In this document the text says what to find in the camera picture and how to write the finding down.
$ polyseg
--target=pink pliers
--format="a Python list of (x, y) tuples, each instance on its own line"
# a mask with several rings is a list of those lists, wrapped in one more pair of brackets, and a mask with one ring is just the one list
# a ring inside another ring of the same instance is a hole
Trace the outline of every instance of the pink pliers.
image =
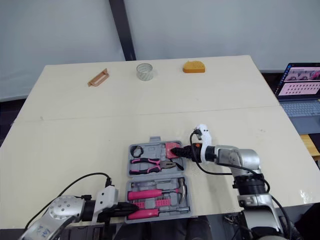
[(158, 173), (161, 171), (161, 169), (170, 169), (176, 166), (176, 163), (173, 161), (167, 161), (167, 160), (161, 161), (159, 158), (146, 158), (146, 157), (130, 160), (130, 163), (131, 164), (147, 163), (147, 164), (156, 165), (144, 170), (130, 170), (129, 174), (131, 175)]

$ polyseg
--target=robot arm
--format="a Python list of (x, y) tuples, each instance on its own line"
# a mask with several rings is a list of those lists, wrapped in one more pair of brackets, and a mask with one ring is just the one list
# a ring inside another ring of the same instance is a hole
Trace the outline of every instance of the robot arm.
[(44, 215), (19, 240), (55, 240), (70, 223), (108, 222), (107, 218), (127, 216), (138, 209), (136, 205), (118, 202), (118, 190), (112, 185), (99, 191), (96, 201), (63, 195), (52, 201)]
[(279, 239), (284, 239), (272, 196), (265, 188), (266, 181), (260, 169), (257, 153), (252, 149), (239, 149), (229, 145), (212, 146), (212, 138), (204, 124), (198, 125), (193, 134), (202, 140), (200, 150), (194, 150), (196, 146), (192, 145), (192, 156), (189, 148), (180, 152), (173, 151), (173, 153), (178, 154), (177, 156), (181, 156), (179, 153), (188, 153), (187, 157), (192, 158), (193, 161), (213, 162), (230, 168), (234, 178), (233, 188), (238, 189), (239, 192), (237, 197), (239, 206), (244, 208), (237, 216), (238, 224), (246, 228), (246, 230), (240, 229), (243, 239), (257, 239), (253, 233), (258, 236), (277, 236)]

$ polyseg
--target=white wall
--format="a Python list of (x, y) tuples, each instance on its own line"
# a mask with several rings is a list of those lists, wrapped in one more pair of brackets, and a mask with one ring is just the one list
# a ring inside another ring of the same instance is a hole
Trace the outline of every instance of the white wall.
[(0, 101), (48, 64), (124, 60), (108, 0), (0, 0)]
[(126, 0), (138, 60), (251, 55), (320, 62), (320, 0)]

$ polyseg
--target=laptop keyboard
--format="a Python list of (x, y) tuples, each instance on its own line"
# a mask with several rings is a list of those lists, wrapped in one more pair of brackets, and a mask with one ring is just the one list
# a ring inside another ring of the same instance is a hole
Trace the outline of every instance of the laptop keyboard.
[(289, 117), (306, 117), (320, 115), (320, 102), (281, 103)]

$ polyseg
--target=pink-handled screwdriver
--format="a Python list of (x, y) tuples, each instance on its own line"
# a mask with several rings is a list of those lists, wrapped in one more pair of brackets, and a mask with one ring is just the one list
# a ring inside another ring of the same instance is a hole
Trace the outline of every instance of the pink-handled screwdriver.
[(179, 188), (170, 189), (170, 190), (161, 190), (161, 189), (152, 189), (144, 191), (130, 191), (128, 193), (128, 200), (137, 200), (137, 199), (150, 199), (162, 196), (162, 194), (168, 193), (179, 193)]
[(153, 217), (159, 217), (160, 213), (170, 213), (170, 212), (189, 212), (189, 207), (179, 207), (172, 210), (159, 210), (158, 208), (153, 209), (143, 209), (138, 210), (134, 213), (131, 213), (128, 215), (129, 220), (134, 219), (146, 219), (146, 218), (153, 218)]

